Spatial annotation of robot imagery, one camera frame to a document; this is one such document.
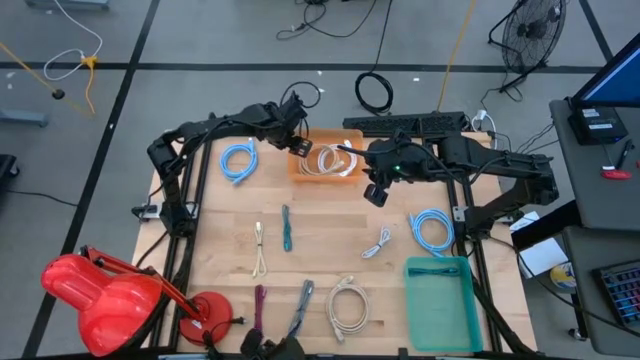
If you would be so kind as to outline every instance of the gray floor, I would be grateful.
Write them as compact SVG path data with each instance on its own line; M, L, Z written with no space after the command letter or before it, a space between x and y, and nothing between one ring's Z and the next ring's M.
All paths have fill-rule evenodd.
M111 0L109 12L73 12L105 41L100 58L128 62L151 0ZM479 1L456 64L501 65L500 52L486 36L513 1ZM612 51L618 51L638 31L634 0L590 0ZM323 28L346 32L368 8L368 1L328 4ZM147 63L371 63L376 54L386 0L374 9L360 32L349 39L330 39L309 32L297 40L277 42L275 33L297 25L302 6L289 0L225 1L161 0L141 61ZM381 63L443 65L448 61L462 24L467 1L404 0L394 2ZM0 41L27 61L46 61L54 54L82 47L93 51L94 39L58 12L29 9L22 1L0 2ZM13 31L24 27L25 32ZM7 61L0 54L0 62ZM578 0L569 4L566 27L549 65L600 66L605 63ZM322 102L310 110L312 126L339 127L349 116L367 116L353 94L358 72L350 71L137 71L124 104L107 159L87 212L78 246L92 244L129 259L138 234L130 208L145 200L152 168L145 149L164 129L187 120L203 119L209 111L237 112L244 106L279 99L293 81L309 80L324 90ZM112 111L124 71L101 70L93 88L97 116L86 119L67 104L56 102L22 70L0 70L0 107L22 108L51 115L49 127L0 124L0 153L19 157L22 174L13 187L41 191L76 202L83 191L96 149ZM384 72L393 84L396 114L435 108L443 74ZM63 81L68 97L84 104L88 73ZM488 87L502 81L499 73L453 73L443 111L473 114ZM520 86L524 101L491 94L486 104L500 132L515 147L551 120L548 102L575 93L590 75L534 74ZM376 85L363 84L366 98L383 101ZM302 90L312 101L314 94ZM553 132L539 144L554 140ZM573 198L557 145L542 152L553 163L561 199L546 213ZM507 188L509 182L503 183ZM39 275L59 254L74 211L46 199L5 195L0 216L0 358L19 357L44 294ZM550 355L604 359L589 343L566 335L575 326L573 311L535 283L525 284L536 339ZM75 313L56 304L39 355L82 352Z

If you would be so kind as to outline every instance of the wooden table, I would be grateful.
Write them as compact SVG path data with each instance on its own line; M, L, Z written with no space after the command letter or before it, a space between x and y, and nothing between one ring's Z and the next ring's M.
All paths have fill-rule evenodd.
M485 134L469 136L488 146L489 138ZM258 284L268 291L263 315L265 337L279 341L286 335L303 281L311 279L315 282L315 291L298 335L307 354L394 355L400 347L409 349L410 354L420 354L408 337L403 266L409 256L431 255L414 240L407 216L427 208L450 213L446 185L439 182L393 184L385 207L377 208L362 196L369 183L366 177L357 185L294 184L287 176L287 153L266 142L258 142L259 165L255 173L234 187L222 175L218 161L229 145L244 142L246 138L227 138L213 144L189 279L189 296L202 291L220 292L231 301L234 316L242 315L249 320L248 325L234 325L218 349L239 352L246 332L253 326L254 287ZM240 169L246 166L247 159L243 153L235 155L230 167ZM195 192L195 183L191 182L191 194ZM154 175L152 189L158 184ZM464 204L461 188L457 193L460 203ZM481 176L473 185L473 195L477 205L499 196L497 178ZM289 253L283 250L283 204L291 208L293 251ZM264 256L269 272L263 278L254 279L251 273L256 261L256 221L262 222L265 229ZM375 257L362 259L362 251L378 241L381 226L391 230L392 240ZM159 221L141 226L134 261L163 231ZM436 222L425 223L422 233L434 244L442 243L446 237L444 228ZM511 241L504 225L494 226L493 236ZM165 240L144 265L162 269L167 243ZM485 241L483 246L496 307L524 343L535 349L513 251L491 241ZM347 275L354 275L355 283L369 295L371 316L362 333L347 336L340 345L325 314L325 299L331 288ZM341 320L345 323L357 320L362 304L356 295L340 294L336 302ZM486 317L479 304L477 309L484 347L490 349ZM161 345L168 343L172 313L173 303L165 315ZM202 351L202 348L181 338L178 350Z

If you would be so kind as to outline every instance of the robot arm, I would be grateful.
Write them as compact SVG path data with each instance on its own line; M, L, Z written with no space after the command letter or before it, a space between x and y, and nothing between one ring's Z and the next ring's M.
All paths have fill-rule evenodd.
M306 116L302 101L293 92L282 106L269 102L250 105L235 115L218 118L211 114L208 120L184 123L156 139L147 148L147 154L162 182L165 201L160 219L169 234L188 236L194 231L192 214L180 198L178 178L202 144L229 136L255 136L278 149L289 148L290 153L306 157L312 143L295 135L296 127ZM173 148L173 142L182 143L179 152Z
M433 153L433 146L438 155ZM367 186L364 197L378 207L384 206L388 196L385 190L393 182L434 182L453 178L462 184L473 184L480 174L518 179L513 189L489 204L463 209L461 217L471 233L490 230L495 220L526 204L547 205L558 198L550 165L552 158L488 149L460 133L431 137L426 146L422 146L397 131L388 140L373 141L367 151L339 148L364 157L369 166L364 171L373 182Z

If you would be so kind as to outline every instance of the red desk lamp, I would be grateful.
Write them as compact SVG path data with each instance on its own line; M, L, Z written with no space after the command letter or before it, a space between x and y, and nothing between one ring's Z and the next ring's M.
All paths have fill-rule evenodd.
M205 331L214 327L214 343L229 331L231 304L221 294L202 292L187 299L152 267L139 269L90 247L82 254L53 260L41 282L47 292L78 310L80 336L91 354L109 355L146 336L144 329L155 321L152 314L163 294L186 312L180 333L191 343L204 345Z

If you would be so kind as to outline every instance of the orange tray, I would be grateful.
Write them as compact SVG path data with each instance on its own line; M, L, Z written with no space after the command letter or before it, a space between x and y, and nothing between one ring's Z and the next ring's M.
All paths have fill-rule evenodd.
M332 144L344 144L345 140L351 142L351 146L354 149L364 150L364 137L360 130L344 130L344 129L318 129L312 128L309 130L309 140L313 141L313 147L311 152L307 156L307 165L312 171L318 171L318 155L322 150L321 145ZM345 166L342 169L346 169L351 162L349 154L344 151L338 151L340 160L344 161ZM319 182L319 183L331 183L331 184L354 184L360 181L360 178L364 174L362 169L364 168L364 160L361 156L357 156L358 163L353 169L351 174L347 176L335 176L335 175L305 175L300 173L299 163L302 159L300 157L289 154L288 173L289 178L295 182Z

